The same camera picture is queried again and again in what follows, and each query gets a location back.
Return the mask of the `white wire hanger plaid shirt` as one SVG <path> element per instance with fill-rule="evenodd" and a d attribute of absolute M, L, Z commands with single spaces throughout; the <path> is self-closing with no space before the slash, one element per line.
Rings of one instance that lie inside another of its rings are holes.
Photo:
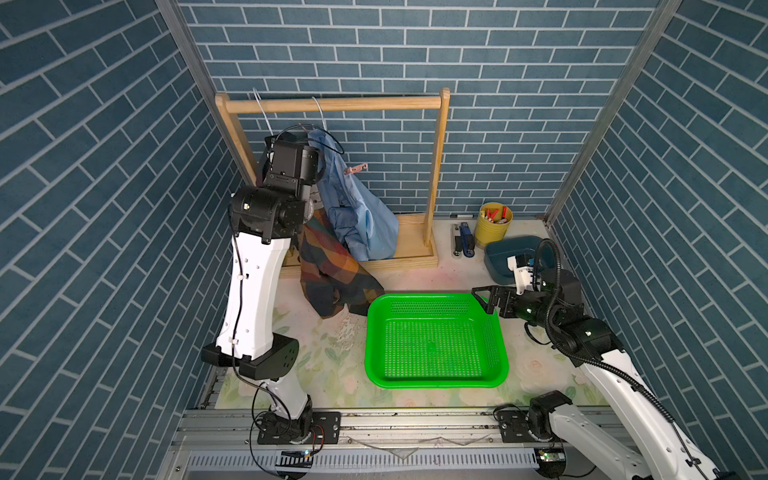
<path fill-rule="evenodd" d="M 270 133 L 269 138 L 271 138 L 272 141 L 274 141 L 275 138 L 279 138 L 279 137 L 275 136 L 275 131 L 272 128 L 272 125 L 271 125 L 271 122 L 270 122 L 270 118 L 268 117 L 266 111 L 264 110 L 264 107 L 263 107 L 263 104 L 262 104 L 261 95 L 260 95 L 260 93 L 259 93 L 259 91 L 257 90 L 256 87 L 253 87 L 252 91 L 253 91 L 254 100 L 256 101 L 256 103 L 257 103 L 257 105 L 259 107 L 261 115 L 262 115 L 262 117 L 264 119 L 264 122 L 265 122 L 265 124 L 267 126 L 267 129 L 268 129 L 268 131 Z"/>

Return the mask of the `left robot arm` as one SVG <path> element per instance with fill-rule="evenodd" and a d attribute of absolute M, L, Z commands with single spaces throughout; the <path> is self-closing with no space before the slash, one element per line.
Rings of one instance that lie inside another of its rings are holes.
<path fill-rule="evenodd" d="M 230 368 L 267 395 L 270 408 L 253 417 L 265 439 L 298 443 L 310 436 L 312 402 L 294 365 L 295 338 L 273 330 L 280 271 L 293 239 L 312 213 L 310 194 L 324 173 L 322 153 L 306 140 L 265 140 L 262 181 L 233 194 L 228 210 L 232 277 L 223 324 L 201 350 L 203 362 Z"/>

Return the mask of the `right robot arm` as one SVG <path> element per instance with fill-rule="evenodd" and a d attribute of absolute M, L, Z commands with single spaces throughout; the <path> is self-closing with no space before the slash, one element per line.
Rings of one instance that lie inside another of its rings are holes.
<path fill-rule="evenodd" d="M 476 287 L 483 310 L 545 330 L 548 345 L 567 357 L 608 401 L 634 442 L 627 447 L 586 418 L 560 391 L 535 397 L 528 408 L 531 434 L 563 440 L 611 479 L 734 479 L 676 424 L 642 380 L 610 326 L 588 315 L 582 287 L 569 271 L 525 267 L 514 285 Z"/>

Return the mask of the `plaid long-sleeve shirt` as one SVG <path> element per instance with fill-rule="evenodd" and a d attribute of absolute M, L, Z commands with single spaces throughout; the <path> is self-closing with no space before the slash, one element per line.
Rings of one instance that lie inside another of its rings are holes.
<path fill-rule="evenodd" d="M 303 225 L 298 242 L 302 290 L 321 318 L 333 317 L 344 308 L 365 316 L 373 301 L 385 293 L 336 238 L 323 208 Z"/>

